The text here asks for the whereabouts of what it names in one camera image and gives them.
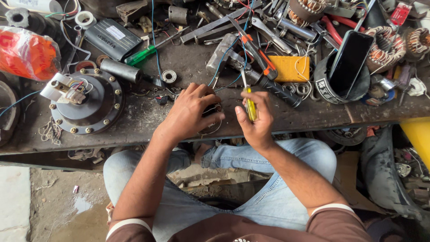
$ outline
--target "insulation tape roll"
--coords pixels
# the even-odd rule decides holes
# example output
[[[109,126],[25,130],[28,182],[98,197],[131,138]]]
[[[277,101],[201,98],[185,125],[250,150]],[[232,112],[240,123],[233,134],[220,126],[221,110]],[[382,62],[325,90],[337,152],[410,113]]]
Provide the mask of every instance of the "insulation tape roll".
[[[76,14],[75,22],[82,26],[83,29],[88,29],[89,27],[93,26],[95,23],[97,23],[97,20],[92,15],[92,13],[88,11],[82,11]]]

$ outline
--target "blue jeans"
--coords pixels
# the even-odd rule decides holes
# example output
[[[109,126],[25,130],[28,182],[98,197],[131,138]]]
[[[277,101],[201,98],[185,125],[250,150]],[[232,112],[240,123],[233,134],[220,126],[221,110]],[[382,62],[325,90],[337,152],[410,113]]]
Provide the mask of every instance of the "blue jeans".
[[[307,138],[282,140],[277,143],[321,173],[329,182],[333,181],[336,156],[328,145]],[[104,182],[113,205],[118,202],[140,157],[141,152],[126,150],[107,159],[103,170]],[[261,225],[302,231],[305,229],[309,219],[306,208],[272,165],[251,146],[221,145],[218,148],[210,148],[201,158],[201,165],[203,168],[244,168],[274,174],[257,194],[235,210],[222,210],[206,205],[166,179],[153,226],[156,241],[167,241],[180,230],[219,213],[240,215]],[[188,166],[188,153],[176,149],[170,155],[167,173]]]

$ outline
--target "workbench surface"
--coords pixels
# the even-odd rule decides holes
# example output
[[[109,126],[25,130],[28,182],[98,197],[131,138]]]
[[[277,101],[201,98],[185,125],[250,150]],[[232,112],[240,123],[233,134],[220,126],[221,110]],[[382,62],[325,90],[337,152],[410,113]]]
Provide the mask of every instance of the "workbench surface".
[[[137,30],[132,29],[131,31],[142,36]],[[160,42],[164,38],[166,36],[161,33],[156,40]],[[174,42],[175,44],[179,43],[179,40],[176,39]],[[212,75],[206,71],[206,63],[216,47],[217,44],[196,45],[191,43],[174,46],[171,42],[166,43],[158,51],[161,71],[171,69],[178,74],[179,79],[174,83],[174,87],[186,88],[191,82],[208,84]],[[103,54],[86,41],[83,43],[83,48],[92,52],[90,60],[93,61]],[[144,63],[143,70],[148,75],[158,75],[155,55],[149,57]],[[430,87],[428,75],[424,75],[424,72],[427,71],[421,72],[418,71],[418,76]],[[238,75],[230,67],[226,67],[221,72],[217,87],[225,87]],[[237,83],[242,84],[242,79],[240,78]],[[31,87],[40,90],[42,84],[32,84]],[[253,90],[261,89],[260,87],[253,87]],[[225,88],[217,92],[217,95],[222,99],[221,105],[226,114],[226,119],[218,131],[204,136],[204,139],[240,137],[243,135],[234,112],[234,107],[241,105],[241,91],[242,88]],[[168,94],[170,93],[164,90],[156,93],[150,92],[150,95],[164,96]],[[23,107],[29,104],[30,99],[25,101]],[[408,118],[430,116],[430,99],[424,95],[418,97],[406,95],[401,107],[398,106],[399,99],[394,99],[379,107],[373,107],[364,105],[360,101],[335,105],[324,99],[315,102],[307,98],[301,105],[293,109],[275,96],[271,95],[271,99],[276,112],[272,131],[278,133],[396,123]],[[50,100],[42,96],[38,96],[35,100],[36,102],[25,113],[25,122],[23,122],[21,115],[13,137],[8,144],[0,147],[0,155],[144,144],[151,139],[154,130],[164,120],[173,105],[173,102],[168,102],[166,105],[160,106],[156,104],[154,99],[148,99],[147,96],[135,96],[132,93],[126,93],[123,112],[110,128],[94,135],[74,135],[63,131],[60,138],[61,145],[58,146],[52,144],[51,141],[41,141],[38,133],[39,128],[45,125],[51,116],[51,111],[48,108]],[[196,135],[189,140],[200,138]]]

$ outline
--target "phone screen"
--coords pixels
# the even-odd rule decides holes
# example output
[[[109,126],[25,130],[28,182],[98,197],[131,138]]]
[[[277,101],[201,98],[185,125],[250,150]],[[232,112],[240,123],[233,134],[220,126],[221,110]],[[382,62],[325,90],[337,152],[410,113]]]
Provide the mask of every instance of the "phone screen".
[[[373,36],[348,31],[330,71],[329,83],[339,96],[349,93],[372,47]]]

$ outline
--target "green screwdriver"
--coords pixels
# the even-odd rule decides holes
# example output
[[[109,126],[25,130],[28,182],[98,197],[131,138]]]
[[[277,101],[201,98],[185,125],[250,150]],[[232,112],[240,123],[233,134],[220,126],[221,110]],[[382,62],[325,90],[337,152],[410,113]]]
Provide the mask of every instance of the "green screwdriver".
[[[136,65],[137,63],[139,63],[139,62],[141,62],[142,60],[144,60],[147,56],[149,56],[149,55],[151,55],[151,54],[154,54],[154,53],[155,53],[155,51],[156,51],[156,49],[157,49],[160,45],[162,45],[162,44],[164,44],[165,42],[167,42],[167,41],[169,41],[169,40],[173,39],[173,38],[174,38],[174,37],[176,37],[178,34],[182,33],[184,30],[186,30],[187,28],[189,28],[189,26],[188,26],[188,27],[186,27],[186,28],[183,28],[181,31],[179,31],[178,33],[176,33],[176,34],[174,34],[174,35],[170,36],[169,38],[167,38],[167,39],[165,39],[165,40],[161,41],[161,42],[160,42],[160,43],[158,43],[156,46],[149,45],[145,50],[139,51],[139,52],[137,52],[137,53],[133,54],[132,56],[130,56],[129,58],[126,58],[126,59],[124,60],[124,63],[126,63],[127,65],[130,65],[130,66],[134,66],[134,65]]]

